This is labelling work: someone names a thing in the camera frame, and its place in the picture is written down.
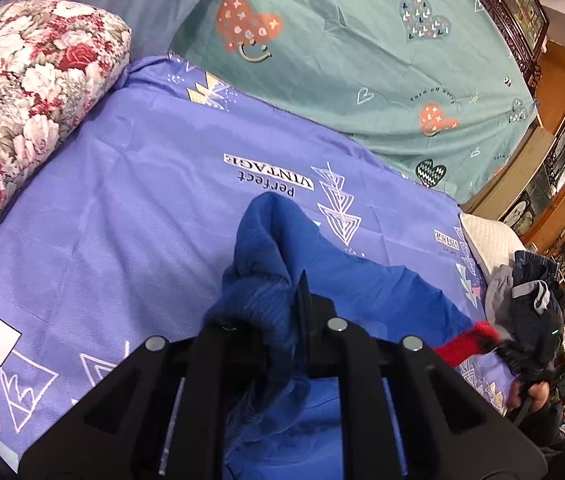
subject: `gray cloth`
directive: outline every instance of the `gray cloth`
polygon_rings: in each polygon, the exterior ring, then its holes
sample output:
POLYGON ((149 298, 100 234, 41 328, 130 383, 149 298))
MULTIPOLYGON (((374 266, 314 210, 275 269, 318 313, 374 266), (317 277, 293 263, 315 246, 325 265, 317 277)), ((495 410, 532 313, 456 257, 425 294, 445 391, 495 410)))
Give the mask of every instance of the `gray cloth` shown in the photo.
POLYGON ((513 269, 501 265, 491 277, 485 294, 486 320, 494 327, 502 339, 513 339, 515 333, 511 318, 511 299, 513 290, 513 269))
POLYGON ((549 286, 546 282, 536 280, 534 282, 514 286, 511 290, 511 297, 519 298, 520 296, 526 296, 527 294, 533 293, 535 290, 537 290, 537 294, 536 299, 533 300, 533 308, 539 316, 542 316, 542 313, 547 309, 549 301, 551 300, 551 292, 549 292, 549 286))

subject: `purple bedsheet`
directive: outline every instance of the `purple bedsheet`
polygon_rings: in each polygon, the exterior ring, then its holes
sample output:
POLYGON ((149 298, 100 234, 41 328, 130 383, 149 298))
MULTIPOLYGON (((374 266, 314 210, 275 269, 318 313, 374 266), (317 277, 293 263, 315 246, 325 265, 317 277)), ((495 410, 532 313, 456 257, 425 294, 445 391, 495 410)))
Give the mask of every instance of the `purple bedsheet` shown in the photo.
MULTIPOLYGON (((265 190, 351 254, 421 274, 474 320, 485 280, 450 197, 174 57, 142 59, 0 225, 0 453, 22 452, 147 336, 195 335, 265 190)), ((461 373, 500 411, 495 356, 461 373)))

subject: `metal screw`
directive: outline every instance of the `metal screw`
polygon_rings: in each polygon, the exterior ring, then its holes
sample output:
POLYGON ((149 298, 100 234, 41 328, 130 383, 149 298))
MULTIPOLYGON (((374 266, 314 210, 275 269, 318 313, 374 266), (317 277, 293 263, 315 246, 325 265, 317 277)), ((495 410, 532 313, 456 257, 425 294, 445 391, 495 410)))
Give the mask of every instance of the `metal screw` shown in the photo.
POLYGON ((411 350, 412 352, 418 352, 422 349, 422 339, 416 337, 415 335, 408 335, 403 339, 403 346, 407 350, 411 350))
POLYGON ((334 332, 342 332, 348 327, 348 323, 342 317, 332 317, 326 322, 326 325, 334 332))
POLYGON ((166 339, 159 335, 152 335, 145 341, 145 348, 150 352, 158 352, 166 346, 166 339))

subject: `blue sweater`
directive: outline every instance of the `blue sweater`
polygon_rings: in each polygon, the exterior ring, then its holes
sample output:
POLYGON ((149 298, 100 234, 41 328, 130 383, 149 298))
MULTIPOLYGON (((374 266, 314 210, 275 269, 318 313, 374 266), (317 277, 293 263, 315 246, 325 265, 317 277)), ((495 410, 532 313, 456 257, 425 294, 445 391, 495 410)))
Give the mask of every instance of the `blue sweater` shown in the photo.
POLYGON ((268 192, 246 209, 234 262, 207 322, 249 322, 262 331, 271 360, 264 390, 252 388, 227 423, 226 478, 341 480, 337 380, 310 381, 296 352, 292 303, 302 272, 310 291, 372 336, 418 335, 437 348, 472 321, 406 267, 384 267, 342 252, 292 200, 268 192))

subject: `teal bedsheet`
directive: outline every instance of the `teal bedsheet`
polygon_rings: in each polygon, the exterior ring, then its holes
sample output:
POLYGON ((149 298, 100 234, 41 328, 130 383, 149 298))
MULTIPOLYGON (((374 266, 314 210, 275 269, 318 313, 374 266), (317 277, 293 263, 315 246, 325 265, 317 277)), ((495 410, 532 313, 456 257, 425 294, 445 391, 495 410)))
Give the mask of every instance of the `teal bedsheet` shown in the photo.
POLYGON ((507 162, 536 115, 477 0, 201 0, 172 50, 458 203, 507 162))

